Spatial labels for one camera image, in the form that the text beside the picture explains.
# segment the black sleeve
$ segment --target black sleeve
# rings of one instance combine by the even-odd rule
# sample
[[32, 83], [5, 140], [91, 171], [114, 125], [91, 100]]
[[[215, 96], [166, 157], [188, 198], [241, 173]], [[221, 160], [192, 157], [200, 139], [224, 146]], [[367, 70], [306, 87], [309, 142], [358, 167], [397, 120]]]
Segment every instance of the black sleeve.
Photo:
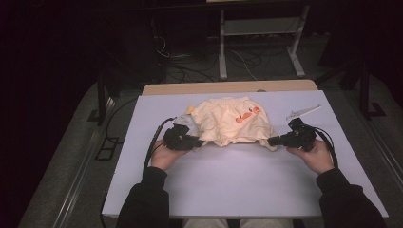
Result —
[[163, 190], [166, 176], [159, 168], [145, 169], [142, 182], [130, 190], [116, 227], [168, 227], [169, 196]]
[[323, 193], [319, 200], [326, 228], [382, 228], [385, 221], [377, 208], [364, 195], [362, 187], [350, 184], [339, 169], [317, 177]]

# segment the table surface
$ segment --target table surface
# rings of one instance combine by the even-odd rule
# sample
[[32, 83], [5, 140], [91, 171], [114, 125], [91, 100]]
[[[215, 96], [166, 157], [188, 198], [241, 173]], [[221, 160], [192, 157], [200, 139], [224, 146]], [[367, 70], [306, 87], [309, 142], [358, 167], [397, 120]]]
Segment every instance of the table surface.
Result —
[[[326, 97], [309, 82], [245, 83], [248, 88], [243, 89], [250, 91], [237, 93], [218, 91], [228, 87], [234, 89], [232, 86], [242, 83], [220, 83], [209, 86], [209, 89], [199, 85], [199, 94], [196, 94], [199, 91], [195, 87], [193, 90], [187, 88], [193, 85], [153, 85], [145, 89], [145, 95], [139, 98], [133, 112], [103, 214], [119, 215], [130, 188], [141, 181], [146, 150], [158, 125], [165, 119], [182, 115], [189, 105], [197, 105], [209, 98], [247, 96], [263, 106], [279, 134], [290, 131], [285, 117], [291, 111], [320, 104], [320, 110], [302, 120], [325, 129], [332, 136], [340, 169], [350, 182], [364, 187], [367, 197], [382, 216], [387, 217]], [[302, 86], [305, 91], [282, 91], [303, 84], [310, 86]], [[181, 88], [177, 95], [151, 95], [150, 92], [157, 88], [154, 93], [170, 94], [175, 86]], [[255, 92], [257, 89], [273, 90]], [[168, 124], [162, 132], [169, 127], [172, 125]], [[294, 219], [321, 216], [318, 207], [321, 193], [316, 186], [316, 174], [282, 146], [276, 152], [270, 152], [258, 143], [225, 147], [210, 143], [181, 157], [167, 173], [165, 190], [170, 195], [171, 218]]]

